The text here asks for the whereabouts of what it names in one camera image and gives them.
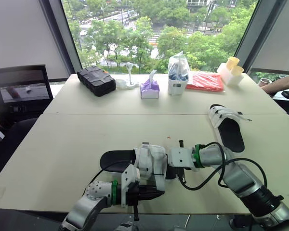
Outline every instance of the green foliage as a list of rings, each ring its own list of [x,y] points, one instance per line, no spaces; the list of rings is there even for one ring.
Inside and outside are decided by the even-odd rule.
[[[82,47],[79,42],[81,29],[78,21],[88,19],[87,9],[79,0],[63,1],[64,11],[83,66],[92,65],[104,57],[109,70],[127,72],[120,63],[132,62],[139,66],[138,73],[149,73],[152,69],[166,73],[168,59],[183,51],[192,70],[214,71],[221,62],[234,55],[257,2],[257,0],[237,0],[236,7],[229,8],[229,1],[216,0],[215,4],[218,7],[213,9],[205,20],[207,7],[199,8],[196,13],[189,13],[186,0],[122,0],[122,5],[131,5],[130,1],[140,16],[136,21],[135,30],[125,29],[118,21],[107,23],[92,21]],[[86,0],[86,4],[94,14],[101,13],[101,7],[107,14],[106,11],[114,11],[120,2]],[[204,21],[212,22],[215,27],[221,27],[222,32],[216,35],[196,32],[187,37],[186,30],[182,29],[186,23],[198,28]],[[148,39],[153,36],[152,23],[157,26],[165,25],[158,38],[157,59],[150,58],[153,47],[148,43]],[[120,52],[126,49],[129,55],[120,55]],[[117,67],[110,67],[109,60],[116,61]]]
[[[79,0],[66,0],[67,3],[70,4],[70,7],[72,8],[73,11],[80,11],[83,9],[84,4],[83,2],[79,1]]]
[[[133,7],[140,17],[149,17],[158,22],[157,15],[164,8],[164,0],[132,0]]]
[[[158,55],[169,59],[171,56],[186,51],[186,31],[173,26],[165,26],[158,38]]]
[[[257,2],[258,2],[258,0],[238,0],[237,6],[249,8],[252,4],[256,4]]]
[[[103,0],[86,0],[90,12],[96,12],[103,6]]]
[[[158,14],[159,22],[168,26],[182,27],[185,22],[189,21],[189,11],[186,7],[172,9],[165,8]]]
[[[86,68],[88,66],[96,65],[101,59],[101,55],[99,55],[95,50],[77,50],[79,59],[81,61],[82,68]]]
[[[215,27],[221,27],[225,24],[228,24],[231,19],[231,14],[225,7],[216,7],[210,14],[211,22],[215,22]]]
[[[108,68],[105,68],[104,66],[101,65],[97,65],[99,68],[104,69],[105,71],[107,71],[110,74],[128,74],[127,68],[126,66],[110,66]],[[136,66],[133,66],[132,70],[131,70],[132,74],[139,74],[139,69]],[[140,74],[147,74],[148,72],[146,70],[141,70]]]
[[[204,22],[204,18],[207,15],[207,8],[206,7],[201,7],[198,9],[198,11],[196,13],[192,13],[190,15],[190,21],[197,23],[197,20],[199,23]]]
[[[261,78],[267,78],[271,81],[278,80],[281,74],[274,74],[274,73],[264,73],[264,72],[252,72],[250,77],[258,83]]]
[[[97,52],[104,56],[108,66],[111,51],[115,53],[117,64],[119,64],[118,54],[124,47],[125,40],[125,30],[120,22],[110,21],[109,23],[103,23],[92,21],[92,26],[88,29],[85,43],[89,51],[92,47],[95,47]]]
[[[134,57],[139,66],[139,73],[144,64],[150,59],[153,47],[149,44],[148,38],[153,35],[152,23],[150,18],[141,17],[136,21],[136,30],[129,31],[128,47],[129,56]]]
[[[77,21],[69,21],[68,22],[69,25],[69,29],[71,31],[75,46],[77,48],[81,48],[80,42],[79,42],[79,38],[80,38],[80,27],[79,27],[79,23]]]
[[[192,69],[214,70],[229,56],[216,37],[204,36],[198,31],[188,38],[187,50],[187,60]]]

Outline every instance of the white slipper strap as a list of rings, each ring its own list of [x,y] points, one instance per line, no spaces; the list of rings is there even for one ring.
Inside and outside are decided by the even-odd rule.
[[[241,119],[251,121],[250,119],[246,119],[243,116],[241,116],[238,112],[235,112],[229,108],[225,108],[222,106],[215,106],[211,108],[209,116],[214,128],[218,128],[218,126],[223,122],[225,118],[233,119],[238,124]]]

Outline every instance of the wall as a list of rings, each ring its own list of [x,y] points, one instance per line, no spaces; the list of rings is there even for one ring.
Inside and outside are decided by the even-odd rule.
[[[289,71],[289,0],[280,13],[252,68]]]
[[[0,68],[46,64],[49,79],[67,78],[38,0],[0,0]]]

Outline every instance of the cup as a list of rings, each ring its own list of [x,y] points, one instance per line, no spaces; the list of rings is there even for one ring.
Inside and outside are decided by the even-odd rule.
[[[267,79],[267,78],[261,78],[261,79],[259,80],[259,82],[258,82],[258,86],[259,86],[259,87],[263,87],[263,86],[268,85],[268,84],[270,84],[270,83],[272,83],[271,80],[269,80],[269,79]]]
[[[239,76],[243,73],[244,69],[240,66],[234,66],[230,73],[233,75],[233,76]]]
[[[236,57],[229,57],[228,61],[226,62],[226,67],[228,70],[231,70],[234,66],[239,63],[239,59]]]

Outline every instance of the green ring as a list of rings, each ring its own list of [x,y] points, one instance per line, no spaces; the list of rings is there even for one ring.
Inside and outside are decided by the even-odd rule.
[[[118,181],[114,180],[111,184],[111,190],[112,190],[112,205],[116,205],[116,199],[117,199],[117,185],[118,185]]]
[[[201,164],[200,156],[199,156],[200,144],[196,144],[195,149],[196,149],[195,154],[193,155],[193,157],[196,159],[195,165],[198,168],[204,168],[203,165]]]

